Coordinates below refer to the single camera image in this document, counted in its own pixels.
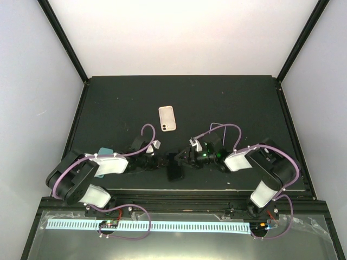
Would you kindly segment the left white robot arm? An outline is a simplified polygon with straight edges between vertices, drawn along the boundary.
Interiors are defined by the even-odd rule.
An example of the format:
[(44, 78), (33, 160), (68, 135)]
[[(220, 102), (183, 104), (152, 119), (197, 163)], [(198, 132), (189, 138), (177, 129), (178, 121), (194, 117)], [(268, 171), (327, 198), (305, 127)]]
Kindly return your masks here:
[(46, 185), (53, 197), (68, 205), (91, 204), (104, 216), (111, 216), (117, 204), (105, 188), (92, 184), (93, 179), (108, 174), (153, 171), (166, 166), (166, 156), (158, 153), (160, 145), (159, 140), (150, 142), (144, 136), (138, 136), (129, 148), (130, 156), (114, 151), (83, 154), (72, 150), (46, 178)]

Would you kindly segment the lavender phone case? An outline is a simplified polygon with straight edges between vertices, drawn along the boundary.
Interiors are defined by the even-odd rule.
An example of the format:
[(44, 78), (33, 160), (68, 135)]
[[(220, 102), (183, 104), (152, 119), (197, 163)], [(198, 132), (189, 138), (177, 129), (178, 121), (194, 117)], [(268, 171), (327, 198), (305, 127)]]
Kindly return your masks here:
[[(216, 128), (217, 126), (223, 126), (223, 124), (221, 124), (221, 123), (216, 123), (216, 122), (212, 122), (212, 123), (210, 124), (209, 131), (211, 132), (211, 130), (212, 130), (213, 128)], [(224, 131), (223, 131), (223, 139), (222, 139), (222, 144), (223, 144), (223, 145), (224, 145), (224, 143), (225, 143), (225, 138), (226, 138), (226, 126), (224, 126)]]

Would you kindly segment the beige phone case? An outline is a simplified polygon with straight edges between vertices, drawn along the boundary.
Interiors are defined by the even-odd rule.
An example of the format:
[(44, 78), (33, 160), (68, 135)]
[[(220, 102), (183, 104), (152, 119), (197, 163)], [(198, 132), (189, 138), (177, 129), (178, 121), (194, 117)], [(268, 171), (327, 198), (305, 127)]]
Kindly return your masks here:
[(176, 120), (172, 106), (163, 106), (158, 108), (160, 127), (163, 132), (175, 131)]

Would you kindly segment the black phone case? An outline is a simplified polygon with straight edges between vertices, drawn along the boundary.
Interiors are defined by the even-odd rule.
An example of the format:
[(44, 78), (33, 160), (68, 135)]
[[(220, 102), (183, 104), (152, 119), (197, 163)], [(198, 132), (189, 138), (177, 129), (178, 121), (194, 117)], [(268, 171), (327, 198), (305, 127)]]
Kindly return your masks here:
[(176, 155), (176, 153), (168, 153), (166, 155), (168, 161), (166, 165), (166, 174), (170, 182), (181, 180), (184, 177), (182, 165), (175, 160)]

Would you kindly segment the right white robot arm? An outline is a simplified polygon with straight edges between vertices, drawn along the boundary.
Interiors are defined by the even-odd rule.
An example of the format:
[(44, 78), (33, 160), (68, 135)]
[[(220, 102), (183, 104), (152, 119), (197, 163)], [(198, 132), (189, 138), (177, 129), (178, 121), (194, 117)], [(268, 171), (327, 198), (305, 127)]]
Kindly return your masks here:
[(251, 219), (260, 218), (266, 212), (266, 206), (300, 177), (299, 163), (271, 139), (229, 151), (217, 134), (208, 133), (190, 139), (190, 146), (176, 154), (174, 160), (197, 169), (211, 165), (221, 172), (254, 170), (260, 177), (257, 187), (240, 209), (232, 209), (238, 214), (247, 214)]

